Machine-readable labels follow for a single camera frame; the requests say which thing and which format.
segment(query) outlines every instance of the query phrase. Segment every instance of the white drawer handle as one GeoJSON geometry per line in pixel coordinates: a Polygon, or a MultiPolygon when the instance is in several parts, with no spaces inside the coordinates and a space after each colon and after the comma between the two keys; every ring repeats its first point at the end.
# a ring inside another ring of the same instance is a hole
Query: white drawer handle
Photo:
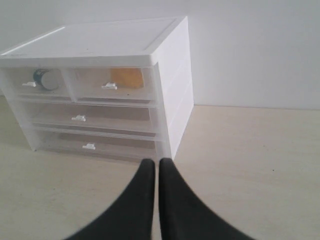
{"type": "Polygon", "coordinates": [[[77,115],[77,116],[72,117],[71,120],[85,122],[86,121],[86,115],[77,115]]]}
{"type": "Polygon", "coordinates": [[[91,149],[91,150],[96,150],[95,144],[94,143],[87,143],[86,145],[82,146],[83,149],[91,149]]]}
{"type": "Polygon", "coordinates": [[[27,83],[22,83],[22,86],[25,86],[25,87],[36,87],[37,84],[35,81],[28,81],[27,83]]]}
{"type": "Polygon", "coordinates": [[[118,89],[117,85],[115,83],[112,83],[112,82],[108,82],[105,85],[102,85],[101,88],[102,89],[113,89],[113,90],[117,90],[118,89]]]}

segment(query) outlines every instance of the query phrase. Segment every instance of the white storage unit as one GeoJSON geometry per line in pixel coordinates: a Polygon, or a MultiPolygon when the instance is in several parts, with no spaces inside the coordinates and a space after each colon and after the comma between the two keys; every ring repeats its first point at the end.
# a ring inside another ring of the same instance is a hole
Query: white storage unit
{"type": "Polygon", "coordinates": [[[33,150],[174,158],[193,109],[187,17],[66,25],[0,53],[33,150]]]}

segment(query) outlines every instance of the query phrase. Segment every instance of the beige floor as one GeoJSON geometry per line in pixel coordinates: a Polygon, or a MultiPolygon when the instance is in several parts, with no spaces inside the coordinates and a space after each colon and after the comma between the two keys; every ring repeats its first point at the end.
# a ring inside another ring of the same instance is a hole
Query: beige floor
{"type": "MultiPolygon", "coordinates": [[[[68,236],[138,167],[32,152],[3,97],[0,116],[0,240],[68,236]]],[[[209,207],[252,237],[320,239],[320,111],[196,106],[175,162],[209,207]]]]}

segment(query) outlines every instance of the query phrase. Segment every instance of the white wall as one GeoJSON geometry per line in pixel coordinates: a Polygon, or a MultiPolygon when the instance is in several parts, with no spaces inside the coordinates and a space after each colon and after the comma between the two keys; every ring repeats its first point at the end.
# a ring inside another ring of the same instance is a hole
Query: white wall
{"type": "Polygon", "coordinates": [[[319,11],[319,0],[15,0],[0,7],[0,48],[60,24],[188,15],[196,104],[320,109],[319,11]]]}

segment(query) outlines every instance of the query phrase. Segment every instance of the yellow object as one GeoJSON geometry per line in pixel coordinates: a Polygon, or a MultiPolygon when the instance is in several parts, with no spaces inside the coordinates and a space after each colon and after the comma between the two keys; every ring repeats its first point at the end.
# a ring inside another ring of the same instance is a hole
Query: yellow object
{"type": "Polygon", "coordinates": [[[111,68],[111,81],[118,87],[139,89],[144,86],[144,80],[139,68],[111,68]]]}

